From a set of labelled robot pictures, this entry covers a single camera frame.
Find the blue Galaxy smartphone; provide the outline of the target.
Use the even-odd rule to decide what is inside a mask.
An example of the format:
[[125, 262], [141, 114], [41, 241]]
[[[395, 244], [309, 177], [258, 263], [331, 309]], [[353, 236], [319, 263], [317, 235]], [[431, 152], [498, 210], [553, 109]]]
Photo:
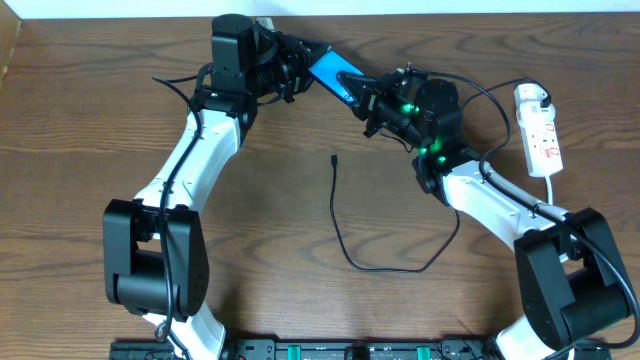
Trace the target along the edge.
[[356, 102], [343, 79], [347, 76], [359, 78], [364, 74], [335, 51], [324, 54], [309, 71], [315, 81], [346, 105], [351, 106]]

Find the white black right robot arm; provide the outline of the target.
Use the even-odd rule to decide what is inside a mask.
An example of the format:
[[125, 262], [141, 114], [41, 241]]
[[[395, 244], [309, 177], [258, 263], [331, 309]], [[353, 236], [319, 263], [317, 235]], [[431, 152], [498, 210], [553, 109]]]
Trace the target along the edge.
[[467, 214], [514, 253], [523, 315], [492, 342], [500, 359], [594, 359], [611, 352], [595, 334], [637, 319], [639, 301], [606, 219], [571, 212], [510, 183], [462, 132], [465, 102], [452, 74], [405, 68], [379, 79], [340, 69], [325, 86], [366, 124], [417, 151], [418, 183]]

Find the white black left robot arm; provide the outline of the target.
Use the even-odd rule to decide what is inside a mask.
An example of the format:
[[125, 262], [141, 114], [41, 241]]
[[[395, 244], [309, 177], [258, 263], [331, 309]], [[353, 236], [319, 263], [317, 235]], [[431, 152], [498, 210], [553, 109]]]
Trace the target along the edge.
[[149, 341], [114, 342], [113, 359], [232, 356], [226, 328], [206, 302], [201, 214], [258, 108], [305, 92], [311, 67], [330, 49], [277, 31], [267, 18], [226, 14], [211, 28], [212, 59], [191, 76], [180, 140], [146, 187], [130, 200], [112, 200], [103, 215], [106, 296], [155, 328]]

